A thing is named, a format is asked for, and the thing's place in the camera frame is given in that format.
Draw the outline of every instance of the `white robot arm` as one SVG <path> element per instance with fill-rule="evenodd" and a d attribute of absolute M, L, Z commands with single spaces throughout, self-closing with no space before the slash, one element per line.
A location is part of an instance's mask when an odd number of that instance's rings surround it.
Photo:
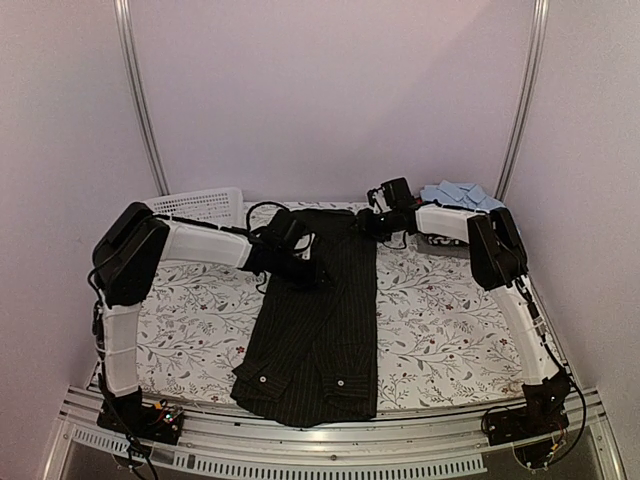
<path fill-rule="evenodd" d="M 138 316 L 160 261 L 217 263 L 270 272 L 295 288 L 322 286 L 328 278 L 321 262 L 299 255 L 311 238 L 312 232 L 288 210 L 278 210 L 269 225 L 250 232 L 157 215 L 143 203 L 131 204 L 94 249 L 89 274 L 98 295 L 93 333 L 106 403 L 98 425 L 164 443 L 175 444 L 179 437 L 179 421 L 154 422 L 158 412 L 142 405 L 136 370 Z"/>
<path fill-rule="evenodd" d="M 404 178 L 386 182 L 367 196 L 374 210 L 360 212 L 360 229 L 379 241 L 405 231 L 469 245 L 473 278 L 502 311 L 520 356 L 527 401 L 522 409 L 488 415 L 490 442 L 510 442 L 568 426 L 563 402 L 571 381 L 546 343 L 546 325 L 531 294 L 526 253 L 509 210 L 476 212 L 421 204 Z"/>

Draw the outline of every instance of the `plastic basket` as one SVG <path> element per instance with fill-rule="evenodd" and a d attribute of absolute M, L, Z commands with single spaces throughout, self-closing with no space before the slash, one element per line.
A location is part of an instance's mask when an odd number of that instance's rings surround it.
<path fill-rule="evenodd" d="M 242 191 L 235 187 L 167 195 L 145 203 L 154 212 L 165 215 L 226 226 L 240 227 L 244 223 Z"/>

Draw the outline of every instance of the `blue towel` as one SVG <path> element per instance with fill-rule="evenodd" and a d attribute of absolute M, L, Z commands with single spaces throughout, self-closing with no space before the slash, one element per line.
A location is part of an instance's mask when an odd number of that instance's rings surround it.
<path fill-rule="evenodd" d="M 487 195 L 475 183 L 451 183 L 443 180 L 440 185 L 426 185 L 420 191 L 420 197 L 425 202 L 436 201 L 440 205 L 455 205 L 484 212 L 504 207 L 502 202 Z"/>

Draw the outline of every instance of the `striped shirt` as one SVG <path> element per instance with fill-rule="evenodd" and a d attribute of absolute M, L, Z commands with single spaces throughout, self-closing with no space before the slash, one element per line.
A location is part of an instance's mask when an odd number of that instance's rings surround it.
<path fill-rule="evenodd" d="M 376 243 L 345 210 L 295 212 L 316 233 L 331 286 L 272 276 L 231 397 L 285 425 L 368 420 L 377 402 Z"/>

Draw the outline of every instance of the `floral tablecloth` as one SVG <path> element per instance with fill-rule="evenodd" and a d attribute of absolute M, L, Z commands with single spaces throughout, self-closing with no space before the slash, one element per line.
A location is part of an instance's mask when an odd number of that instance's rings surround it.
<path fill-rule="evenodd" d="M 289 203 L 290 208 L 364 204 Z M 257 210 L 265 224 L 273 207 Z M 399 238 L 392 246 L 400 246 Z M 504 318 L 466 259 L 378 247 L 378 408 L 465 405 L 521 394 L 521 369 Z M 161 264 L 138 330 L 142 388 L 188 401 L 229 397 L 260 307 L 261 279 L 220 265 Z"/>

